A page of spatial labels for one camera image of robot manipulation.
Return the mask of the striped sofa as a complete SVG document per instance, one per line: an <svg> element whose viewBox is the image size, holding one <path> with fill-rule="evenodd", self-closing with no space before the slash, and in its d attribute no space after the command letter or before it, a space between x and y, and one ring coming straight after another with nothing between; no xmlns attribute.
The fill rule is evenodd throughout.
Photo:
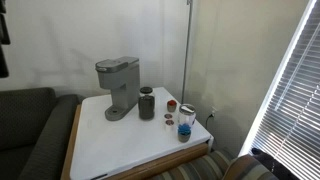
<svg viewBox="0 0 320 180"><path fill-rule="evenodd" d="M279 180L250 155L232 158L225 151L214 151L148 180Z"/></svg>

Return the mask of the grey pod coffee machine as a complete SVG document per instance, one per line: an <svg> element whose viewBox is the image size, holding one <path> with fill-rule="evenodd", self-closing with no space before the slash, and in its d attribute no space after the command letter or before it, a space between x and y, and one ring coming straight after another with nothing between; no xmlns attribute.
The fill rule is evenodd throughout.
<svg viewBox="0 0 320 180"><path fill-rule="evenodd" d="M109 121L122 119L136 104L140 89L139 59L123 56L95 64L99 85L111 92L112 105L105 111Z"/></svg>

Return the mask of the white plastic table board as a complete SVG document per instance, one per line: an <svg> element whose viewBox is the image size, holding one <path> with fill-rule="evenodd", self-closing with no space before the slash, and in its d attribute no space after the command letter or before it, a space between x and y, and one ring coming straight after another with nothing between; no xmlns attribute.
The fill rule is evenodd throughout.
<svg viewBox="0 0 320 180"><path fill-rule="evenodd" d="M109 95L82 101L70 170L72 180L108 178L213 140L212 135L196 122L191 128L190 139L180 142L177 127L167 127L165 124L167 102L173 96L163 87L155 88L153 92L155 116L147 121L139 118L136 107L118 121L107 120L105 110L112 104Z"/></svg>

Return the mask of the clear glass jar silver lid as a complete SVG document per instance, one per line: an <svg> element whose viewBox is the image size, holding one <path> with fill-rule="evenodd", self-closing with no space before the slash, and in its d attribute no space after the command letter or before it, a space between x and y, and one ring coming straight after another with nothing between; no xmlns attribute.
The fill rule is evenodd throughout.
<svg viewBox="0 0 320 180"><path fill-rule="evenodd" d="M196 109L191 104L181 104L179 106L178 122L192 126L196 117Z"/></svg>

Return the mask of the window blinds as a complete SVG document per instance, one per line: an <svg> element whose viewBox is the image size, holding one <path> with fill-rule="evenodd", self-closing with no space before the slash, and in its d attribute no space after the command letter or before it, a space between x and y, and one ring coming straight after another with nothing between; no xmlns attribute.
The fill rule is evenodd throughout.
<svg viewBox="0 0 320 180"><path fill-rule="evenodd" d="M252 146L299 179L320 180L320 0L307 8Z"/></svg>

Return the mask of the white coffee pod front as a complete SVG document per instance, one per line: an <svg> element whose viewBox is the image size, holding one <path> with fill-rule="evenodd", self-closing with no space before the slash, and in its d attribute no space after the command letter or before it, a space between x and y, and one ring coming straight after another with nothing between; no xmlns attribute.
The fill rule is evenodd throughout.
<svg viewBox="0 0 320 180"><path fill-rule="evenodd" d="M165 121L165 128L167 130L172 130L173 127L174 127L174 121L173 120L169 119L169 120Z"/></svg>

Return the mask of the dark coffee-filled glass jar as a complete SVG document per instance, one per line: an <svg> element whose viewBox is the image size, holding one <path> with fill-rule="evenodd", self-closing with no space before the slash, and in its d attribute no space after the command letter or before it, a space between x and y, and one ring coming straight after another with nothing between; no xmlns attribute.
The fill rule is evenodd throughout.
<svg viewBox="0 0 320 180"><path fill-rule="evenodd" d="M142 87L138 99L139 117L150 120L154 117L155 96L151 87Z"/></svg>

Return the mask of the white coffee pod near jar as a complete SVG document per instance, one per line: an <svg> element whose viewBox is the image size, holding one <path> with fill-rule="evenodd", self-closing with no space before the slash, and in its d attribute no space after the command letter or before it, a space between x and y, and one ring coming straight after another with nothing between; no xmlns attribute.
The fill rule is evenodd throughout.
<svg viewBox="0 0 320 180"><path fill-rule="evenodd" d="M164 119L165 120L172 120L173 119L173 115L172 114L165 114L164 115Z"/></svg>

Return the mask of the red-topped brown coffee pod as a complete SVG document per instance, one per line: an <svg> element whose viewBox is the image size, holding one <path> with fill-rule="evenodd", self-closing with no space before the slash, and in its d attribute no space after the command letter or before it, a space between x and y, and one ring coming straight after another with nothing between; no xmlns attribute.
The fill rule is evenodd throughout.
<svg viewBox="0 0 320 180"><path fill-rule="evenodd" d="M169 112L174 112L176 110L177 102L175 100L169 100L167 102L167 110Z"/></svg>

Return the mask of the black object at sofa edge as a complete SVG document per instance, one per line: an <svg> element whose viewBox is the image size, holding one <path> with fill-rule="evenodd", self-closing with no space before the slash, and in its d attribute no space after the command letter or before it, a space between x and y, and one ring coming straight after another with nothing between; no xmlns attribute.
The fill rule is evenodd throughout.
<svg viewBox="0 0 320 180"><path fill-rule="evenodd" d="M299 180L289 169L271 155L258 148L252 148L253 157L271 171L279 180Z"/></svg>

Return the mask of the metal vertical pole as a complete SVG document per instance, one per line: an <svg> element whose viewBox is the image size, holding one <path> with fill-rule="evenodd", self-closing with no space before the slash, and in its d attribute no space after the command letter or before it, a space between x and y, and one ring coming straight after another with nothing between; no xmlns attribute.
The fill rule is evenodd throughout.
<svg viewBox="0 0 320 180"><path fill-rule="evenodd" d="M191 23L192 23L192 15L193 15L193 0L187 0L187 6L189 7L189 11L188 11L188 25L187 25L186 48L185 48L185 59L184 59L184 69L183 69L183 85L182 85L181 103L184 102L184 98L185 98L188 53L189 53Z"/></svg>

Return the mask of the small pot blue plant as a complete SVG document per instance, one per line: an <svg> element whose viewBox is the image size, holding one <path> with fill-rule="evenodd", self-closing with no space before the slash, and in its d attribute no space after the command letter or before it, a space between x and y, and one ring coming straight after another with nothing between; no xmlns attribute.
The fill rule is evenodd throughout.
<svg viewBox="0 0 320 180"><path fill-rule="evenodd" d="M178 139L180 142L187 142L191 136L191 127L188 124L178 126Z"/></svg>

